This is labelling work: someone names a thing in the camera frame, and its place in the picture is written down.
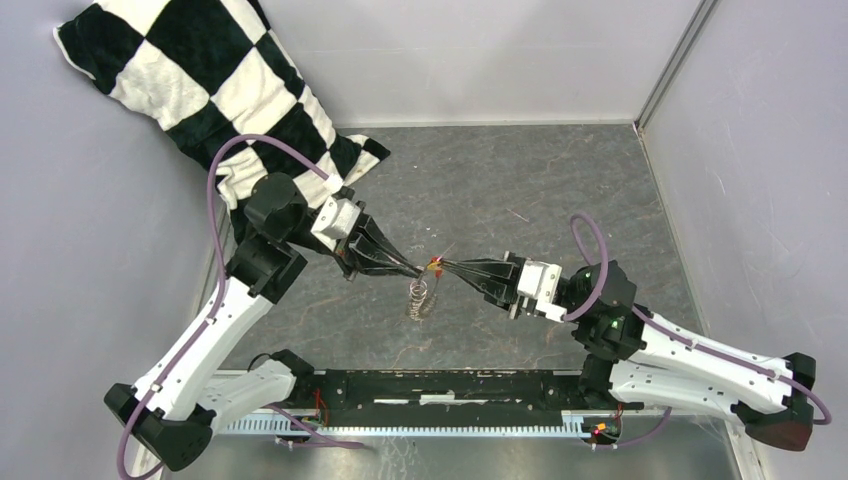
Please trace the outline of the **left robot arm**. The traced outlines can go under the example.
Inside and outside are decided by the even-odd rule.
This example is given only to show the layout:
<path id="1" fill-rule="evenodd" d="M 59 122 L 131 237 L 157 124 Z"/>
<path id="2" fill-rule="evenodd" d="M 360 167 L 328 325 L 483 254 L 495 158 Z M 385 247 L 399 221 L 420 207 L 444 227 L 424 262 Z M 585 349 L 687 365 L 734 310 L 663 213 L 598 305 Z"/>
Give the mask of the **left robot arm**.
<path id="1" fill-rule="evenodd" d="M 340 185 L 311 208 L 285 174 L 257 182 L 244 208 L 246 236 L 208 303 L 144 376 L 133 384 L 116 383 L 105 394 L 105 405 L 124 425 L 124 438 L 135 438 L 161 466 L 179 471 L 240 418 L 269 404 L 284 401 L 297 408 L 312 399 L 313 379 L 282 356 L 219 386 L 209 381 L 303 271 L 307 261 L 300 247 L 333 257 L 348 279 L 420 274 L 352 196 L 352 189 Z"/>

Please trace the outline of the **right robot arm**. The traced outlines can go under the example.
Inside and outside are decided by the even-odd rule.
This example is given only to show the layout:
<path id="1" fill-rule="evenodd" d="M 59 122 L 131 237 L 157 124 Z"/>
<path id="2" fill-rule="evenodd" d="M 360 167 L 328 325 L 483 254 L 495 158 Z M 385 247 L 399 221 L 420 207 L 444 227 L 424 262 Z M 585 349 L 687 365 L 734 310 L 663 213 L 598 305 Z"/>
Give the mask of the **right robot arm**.
<path id="1" fill-rule="evenodd" d="M 591 408 L 620 403 L 688 410 L 739 425 L 773 448 L 800 452 L 809 443 L 812 357 L 768 357 L 689 331 L 637 304 L 635 284 L 614 260 L 570 276 L 556 264 L 511 253 L 502 260 L 437 263 L 512 317 L 574 324 L 571 335 L 588 353 L 577 392 Z"/>

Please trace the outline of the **silver keyring bundle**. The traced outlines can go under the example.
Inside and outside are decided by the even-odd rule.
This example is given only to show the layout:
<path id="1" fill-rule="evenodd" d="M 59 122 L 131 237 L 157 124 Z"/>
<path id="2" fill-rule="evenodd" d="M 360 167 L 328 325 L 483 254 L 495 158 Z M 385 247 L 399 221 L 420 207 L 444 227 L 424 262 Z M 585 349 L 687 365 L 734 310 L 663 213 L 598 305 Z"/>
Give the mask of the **silver keyring bundle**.
<path id="1" fill-rule="evenodd" d="M 437 288 L 440 279 L 434 277 L 431 282 L 425 278 L 413 280 L 408 290 L 408 302 L 405 315 L 413 321 L 422 321 L 428 318 L 437 303 Z"/>

